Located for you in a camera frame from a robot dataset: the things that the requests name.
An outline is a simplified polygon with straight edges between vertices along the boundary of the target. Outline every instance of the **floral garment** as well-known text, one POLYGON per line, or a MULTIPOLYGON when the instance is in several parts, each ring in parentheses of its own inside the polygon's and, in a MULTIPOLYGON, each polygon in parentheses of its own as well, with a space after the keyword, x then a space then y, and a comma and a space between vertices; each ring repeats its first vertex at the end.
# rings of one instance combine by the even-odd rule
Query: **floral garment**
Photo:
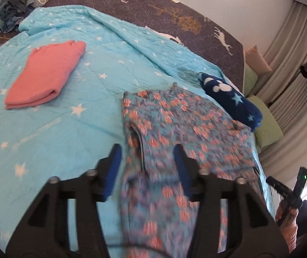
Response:
MULTIPOLYGON (((264 201, 251 152, 250 128, 232 120, 208 99, 178 87, 147 90, 123 97, 129 151, 120 196, 125 242, 145 244, 185 258, 192 239, 198 204, 183 193, 173 148, 218 177, 245 177, 264 201)), ((222 200, 218 251, 226 247, 227 208, 222 200)), ((159 254, 131 249, 131 258, 159 254)))

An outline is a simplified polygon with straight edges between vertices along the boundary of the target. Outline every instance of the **navy star-print cloth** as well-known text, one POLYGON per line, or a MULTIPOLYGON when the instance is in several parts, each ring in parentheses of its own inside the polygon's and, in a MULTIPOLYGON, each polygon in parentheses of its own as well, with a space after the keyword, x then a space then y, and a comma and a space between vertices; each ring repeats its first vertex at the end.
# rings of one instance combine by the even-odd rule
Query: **navy star-print cloth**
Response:
POLYGON ((205 93, 215 99, 234 120, 249 126, 252 132, 261 126, 260 110, 232 86, 204 73, 201 73, 200 81, 205 93))

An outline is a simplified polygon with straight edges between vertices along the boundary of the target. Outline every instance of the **curtain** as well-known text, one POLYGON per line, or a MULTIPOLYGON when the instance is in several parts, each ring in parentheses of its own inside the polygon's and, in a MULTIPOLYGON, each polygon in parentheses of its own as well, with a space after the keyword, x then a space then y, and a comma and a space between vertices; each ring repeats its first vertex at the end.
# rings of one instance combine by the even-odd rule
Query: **curtain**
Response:
MULTIPOLYGON (((294 2, 278 36, 265 54, 273 75, 258 92, 265 103, 271 102, 287 87, 307 62, 307 6, 294 2)), ((298 74, 292 84, 269 108, 284 137, 260 154, 266 175, 291 189, 299 167, 307 168, 307 79, 298 74)), ((307 200, 307 182, 302 197, 307 200)))

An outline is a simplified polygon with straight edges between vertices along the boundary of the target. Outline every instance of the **brown patterned mattress cover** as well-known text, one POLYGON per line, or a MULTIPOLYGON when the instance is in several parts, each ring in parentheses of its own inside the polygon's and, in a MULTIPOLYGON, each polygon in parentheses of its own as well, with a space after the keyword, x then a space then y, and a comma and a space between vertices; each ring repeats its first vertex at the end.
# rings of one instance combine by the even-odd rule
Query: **brown patterned mattress cover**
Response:
MULTIPOLYGON (((49 0, 46 7, 79 4, 138 26, 178 37, 192 52, 220 67, 243 89, 243 46, 231 34, 195 10, 173 0, 49 0)), ((0 46, 16 32, 0 33, 0 46)))

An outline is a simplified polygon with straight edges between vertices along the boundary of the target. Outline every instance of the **light blue star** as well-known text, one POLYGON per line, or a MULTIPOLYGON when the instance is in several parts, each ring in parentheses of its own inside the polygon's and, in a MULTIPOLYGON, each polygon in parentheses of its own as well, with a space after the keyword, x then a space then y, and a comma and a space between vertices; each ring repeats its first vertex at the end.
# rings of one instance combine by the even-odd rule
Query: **light blue star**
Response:
POLYGON ((235 93, 235 95, 232 97, 232 99, 235 101, 236 106, 238 106, 239 102, 243 103, 242 97, 240 97, 240 95, 238 95, 237 93, 235 93))

